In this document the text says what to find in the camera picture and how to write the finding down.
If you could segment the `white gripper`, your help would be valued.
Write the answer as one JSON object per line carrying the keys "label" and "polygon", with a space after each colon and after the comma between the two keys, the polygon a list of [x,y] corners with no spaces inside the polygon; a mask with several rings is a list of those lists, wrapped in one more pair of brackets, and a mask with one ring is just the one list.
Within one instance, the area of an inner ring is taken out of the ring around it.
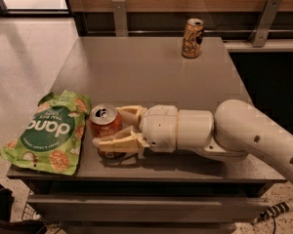
{"label": "white gripper", "polygon": [[141,105],[117,107],[128,126],[112,136],[94,137],[93,144],[103,152],[137,153],[149,148],[171,153],[176,149],[178,109],[174,105],[156,105],[148,110]]}

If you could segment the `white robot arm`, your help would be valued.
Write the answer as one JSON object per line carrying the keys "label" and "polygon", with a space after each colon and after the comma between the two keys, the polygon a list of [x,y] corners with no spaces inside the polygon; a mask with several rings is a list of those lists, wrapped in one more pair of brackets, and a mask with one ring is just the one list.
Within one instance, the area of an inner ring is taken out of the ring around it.
{"label": "white robot arm", "polygon": [[116,109],[125,128],[95,137],[104,152],[136,153],[189,150],[227,162],[251,154],[293,184],[293,135],[254,106],[237,99],[222,102],[215,112],[182,110],[174,105],[122,106]]}

